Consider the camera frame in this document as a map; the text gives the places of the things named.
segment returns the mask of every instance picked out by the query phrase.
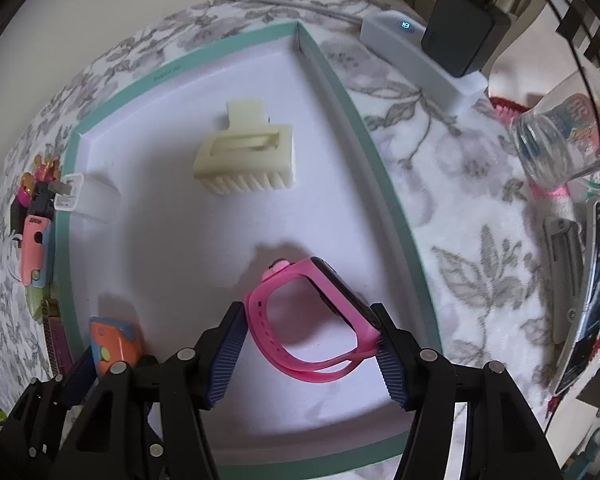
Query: watch face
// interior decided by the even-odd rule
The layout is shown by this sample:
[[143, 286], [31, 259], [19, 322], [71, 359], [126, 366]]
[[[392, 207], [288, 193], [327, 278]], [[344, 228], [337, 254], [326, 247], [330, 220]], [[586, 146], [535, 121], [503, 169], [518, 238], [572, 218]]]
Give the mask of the watch face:
[[[356, 294], [353, 290], [351, 290], [344, 280], [338, 275], [338, 273], [331, 268], [331, 266], [325, 262], [323, 259], [318, 258], [317, 256], [312, 256], [311, 261], [314, 263], [320, 272], [327, 277], [327, 279], [336, 286], [336, 288], [342, 293], [342, 295], [347, 298], [350, 304], [355, 307], [355, 309], [362, 314], [362, 316], [368, 321], [368, 323], [373, 326], [376, 330], [380, 330], [380, 321], [376, 317], [376, 314], [369, 308], [369, 306], [365, 303], [365, 301], [360, 298], [358, 294]], [[349, 321], [342, 315], [342, 313], [334, 306], [333, 303], [325, 296], [325, 294], [312, 282], [312, 285], [318, 290], [320, 297], [327, 304], [327, 306], [334, 311], [334, 313], [338, 314], [344, 321], [349, 325]]]

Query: bottle label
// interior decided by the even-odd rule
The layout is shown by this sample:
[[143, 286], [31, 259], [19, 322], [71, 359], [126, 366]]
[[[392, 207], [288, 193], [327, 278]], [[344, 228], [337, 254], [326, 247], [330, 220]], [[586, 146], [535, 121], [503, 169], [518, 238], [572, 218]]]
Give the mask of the bottle label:
[[591, 142], [597, 149], [600, 139], [593, 107], [594, 104], [588, 96], [574, 94], [543, 115], [553, 123], [567, 142]]

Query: floral bedspread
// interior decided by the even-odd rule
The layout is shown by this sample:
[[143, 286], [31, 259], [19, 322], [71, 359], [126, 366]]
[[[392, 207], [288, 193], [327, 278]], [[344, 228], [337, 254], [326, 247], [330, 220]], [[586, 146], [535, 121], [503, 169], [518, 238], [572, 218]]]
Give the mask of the floral bedspread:
[[[297, 0], [363, 16], [402, 0]], [[302, 21], [365, 118], [410, 222], [434, 300], [445, 355], [482, 366], [503, 361], [540, 420], [554, 359], [540, 273], [542, 243], [522, 167], [487, 99], [457, 118], [359, 41], [359, 27], [308, 10], [213, 0], [183, 9], [120, 41], [40, 110], [0, 171], [0, 406], [10, 410], [29, 378], [48, 377], [42, 326], [24, 288], [4, 269], [11, 200], [36, 153], [62, 157], [86, 114], [139, 77], [209, 42], [264, 24]], [[462, 442], [461, 409], [454, 439]], [[458, 477], [461, 446], [452, 449]], [[397, 460], [347, 478], [392, 478]]]

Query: pink watch strap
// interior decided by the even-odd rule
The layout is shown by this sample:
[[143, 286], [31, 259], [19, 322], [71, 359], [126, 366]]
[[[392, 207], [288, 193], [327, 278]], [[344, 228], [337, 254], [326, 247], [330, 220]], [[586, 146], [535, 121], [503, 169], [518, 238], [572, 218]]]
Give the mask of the pink watch strap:
[[[376, 355], [377, 341], [380, 335], [378, 330], [373, 328], [344, 297], [338, 302], [338, 309], [346, 310], [343, 314], [346, 315], [356, 332], [357, 348], [320, 362], [302, 361], [286, 351], [276, 339], [269, 325], [267, 300], [279, 286], [296, 278], [308, 277], [308, 274], [316, 272], [314, 264], [309, 259], [294, 264], [292, 269], [289, 267], [289, 262], [285, 260], [275, 263], [263, 273], [262, 283], [244, 298], [251, 335], [264, 357], [278, 370], [290, 377], [309, 383], [327, 383], [344, 377], [355, 370], [364, 359]], [[320, 282], [320, 276], [311, 276], [311, 278], [314, 283]], [[327, 289], [332, 296], [342, 295], [326, 278], [323, 283], [317, 283], [317, 286], [323, 292]], [[318, 371], [347, 361], [350, 361], [348, 365], [335, 372]]]

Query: teal box border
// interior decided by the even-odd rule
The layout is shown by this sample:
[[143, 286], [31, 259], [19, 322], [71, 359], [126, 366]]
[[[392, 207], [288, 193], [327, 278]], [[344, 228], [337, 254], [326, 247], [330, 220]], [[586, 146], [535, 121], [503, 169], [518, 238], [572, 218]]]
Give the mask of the teal box border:
[[[435, 311], [426, 285], [422, 264], [408, 227], [404, 212], [399, 205], [400, 201], [395, 193], [389, 175], [373, 144], [370, 134], [363, 119], [360, 117], [347, 90], [342, 86], [337, 74], [331, 68], [328, 60], [321, 53], [317, 43], [309, 32], [299, 22], [288, 22], [249, 32], [242, 32], [230, 38], [210, 43], [190, 54], [167, 63], [155, 72], [132, 83], [121, 90], [111, 99], [91, 111], [71, 132], [69, 143], [64, 152], [63, 173], [72, 173], [75, 168], [75, 159], [78, 152], [80, 135], [93, 128], [116, 110], [128, 102], [153, 89], [169, 79], [179, 76], [187, 70], [213, 62], [221, 57], [234, 54], [245, 48], [268, 41], [274, 41], [285, 36], [299, 34], [302, 44], [307, 46], [311, 54], [317, 59], [318, 65], [325, 73], [327, 80], [335, 91], [336, 97], [343, 107], [356, 136], [365, 152], [372, 171], [380, 183], [382, 196], [390, 207], [390, 213], [398, 231], [402, 250], [407, 259], [411, 279], [416, 288], [416, 295], [424, 326], [432, 348], [442, 352], [442, 343], [438, 331]], [[72, 293], [71, 272], [69, 268], [69, 213], [58, 212], [56, 216], [56, 280], [58, 282], [59, 304], [62, 322], [72, 355], [81, 355], [85, 347], [80, 337], [75, 305]], [[387, 458], [400, 455], [404, 450], [408, 432], [368, 444], [367, 446], [334, 453], [316, 458], [297, 460], [293, 462], [280, 462], [258, 465], [219, 465], [218, 472], [222, 480], [305, 480], [321, 476], [333, 475], [343, 471], [357, 469], [369, 464], [382, 462]]]

